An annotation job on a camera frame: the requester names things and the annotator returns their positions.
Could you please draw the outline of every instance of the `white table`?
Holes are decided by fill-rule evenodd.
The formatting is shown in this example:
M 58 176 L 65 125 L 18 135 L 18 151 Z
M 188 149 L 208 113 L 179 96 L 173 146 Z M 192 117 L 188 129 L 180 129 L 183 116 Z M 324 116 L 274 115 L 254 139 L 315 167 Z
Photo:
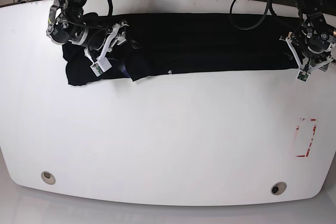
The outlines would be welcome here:
M 113 4 L 114 14 L 226 13 L 231 1 Z M 320 191 L 336 150 L 334 66 L 313 73 L 309 83 L 295 80 L 297 70 L 291 69 L 72 87 L 61 47 L 45 36 L 51 5 L 0 9 L 0 147 L 15 183 L 78 197 L 181 206 L 289 201 Z M 238 1 L 236 9 L 262 13 L 264 6 Z M 278 15 L 297 13 L 274 6 Z M 104 15 L 106 1 L 88 0 L 85 11 Z M 336 25 L 335 17 L 326 18 Z M 300 118 L 317 119 L 310 154 L 303 158 L 296 156 L 306 148 L 302 136 L 309 136 L 311 125 L 301 125 L 294 140 Z M 42 181 L 43 171 L 55 176 L 54 185 Z M 277 182 L 287 183 L 279 196 L 270 192 Z
M 323 189 L 312 199 L 225 207 L 168 207 L 84 199 L 16 185 L 0 152 L 1 224 L 334 224 Z

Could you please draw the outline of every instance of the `folded garment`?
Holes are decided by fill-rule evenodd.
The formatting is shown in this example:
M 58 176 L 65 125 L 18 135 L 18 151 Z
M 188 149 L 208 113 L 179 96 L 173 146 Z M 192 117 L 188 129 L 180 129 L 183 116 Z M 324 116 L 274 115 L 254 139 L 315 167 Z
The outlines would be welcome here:
M 260 15 L 235 14 L 238 24 L 250 25 Z M 107 54 L 112 68 L 97 77 L 84 47 L 63 45 L 68 83 L 81 86 L 101 79 L 131 78 L 193 72 L 284 70 L 298 68 L 287 43 L 287 27 L 272 16 L 253 30 L 238 30 L 228 14 L 123 14 L 95 17 L 87 24 L 113 25 L 125 19 L 127 42 Z M 296 26 L 298 18 L 282 17 Z

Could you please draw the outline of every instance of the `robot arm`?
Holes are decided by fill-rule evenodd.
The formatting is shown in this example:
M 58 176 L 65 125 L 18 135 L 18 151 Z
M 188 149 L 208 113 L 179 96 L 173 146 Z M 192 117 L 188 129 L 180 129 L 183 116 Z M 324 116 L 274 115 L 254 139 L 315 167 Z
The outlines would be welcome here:
M 326 71 L 328 64 L 334 61 L 331 50 L 336 45 L 336 29 L 324 18 L 322 0 L 297 0 L 297 7 L 306 18 L 303 20 L 301 16 L 298 29 L 281 39 L 287 42 L 300 68 L 298 79 L 307 81 L 314 70 Z M 301 63 L 299 54 L 307 59 L 305 65 Z
M 83 21 L 83 6 L 87 0 L 54 0 L 49 12 L 47 36 L 58 45 L 72 42 L 85 47 L 85 55 L 91 62 L 91 69 L 100 76 L 112 65 L 106 58 L 113 46 L 126 42 L 127 22 L 123 20 L 111 27 L 89 26 Z M 112 0 L 108 0 L 112 15 Z
M 91 60 L 91 68 L 97 76 L 111 68 L 105 57 L 113 46 L 126 42 L 127 22 L 111 27 L 89 26 L 83 20 L 83 6 L 87 0 L 54 0 L 50 9 L 47 36 L 63 45 L 68 41 L 85 47 L 85 55 Z M 331 49 L 336 45 L 336 29 L 327 24 L 321 11 L 322 0 L 297 0 L 300 25 L 281 39 L 286 41 L 300 68 L 298 79 L 306 81 L 315 69 L 327 69 L 333 62 Z M 108 0 L 112 15 L 112 0 Z M 276 16 L 272 7 L 270 11 Z

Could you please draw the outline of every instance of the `round hole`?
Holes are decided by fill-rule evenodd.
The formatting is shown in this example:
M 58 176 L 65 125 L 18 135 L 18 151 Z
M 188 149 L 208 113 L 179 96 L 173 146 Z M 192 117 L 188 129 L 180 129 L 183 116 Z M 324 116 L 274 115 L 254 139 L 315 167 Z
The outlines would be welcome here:
M 53 174 L 49 173 L 49 172 L 42 172 L 41 173 L 41 178 L 42 180 L 49 184 L 49 185 L 53 185 L 54 183 L 56 183 L 56 179 L 53 176 Z
M 50 173 L 43 173 L 43 175 L 44 175 L 46 178 L 50 178 L 50 177 L 51 177 Z
M 276 194 L 279 191 L 279 187 L 275 186 L 272 188 L 272 193 Z
M 285 182 L 279 182 L 272 186 L 271 193 L 273 195 L 282 194 L 287 188 L 287 184 Z

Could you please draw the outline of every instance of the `white tabletop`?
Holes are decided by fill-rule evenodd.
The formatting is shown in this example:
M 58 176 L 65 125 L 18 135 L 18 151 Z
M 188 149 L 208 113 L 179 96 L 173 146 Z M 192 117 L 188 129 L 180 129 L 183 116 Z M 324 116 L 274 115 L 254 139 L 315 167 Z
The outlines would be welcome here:
M 84 199 L 16 185 L 0 152 L 1 224 L 334 224 L 325 190 L 299 201 L 229 207 L 167 207 Z
M 114 14 L 226 13 L 231 1 L 113 4 Z M 78 197 L 182 206 L 289 201 L 320 191 L 336 150 L 334 66 L 313 73 L 309 83 L 295 80 L 297 70 L 291 69 L 72 87 L 61 46 L 45 36 L 51 4 L 0 9 L 0 146 L 15 183 Z M 264 6 L 238 1 L 236 8 L 262 13 Z M 297 13 L 278 5 L 275 10 Z M 88 0 L 85 11 L 105 15 L 107 4 Z M 327 21 L 336 25 L 335 17 Z M 310 142 L 301 139 L 305 132 L 295 138 L 300 118 L 317 119 L 304 158 L 296 157 Z M 308 132 L 313 125 L 300 127 Z M 43 171 L 55 176 L 54 185 L 42 181 Z M 280 196 L 270 193 L 277 182 L 287 183 Z

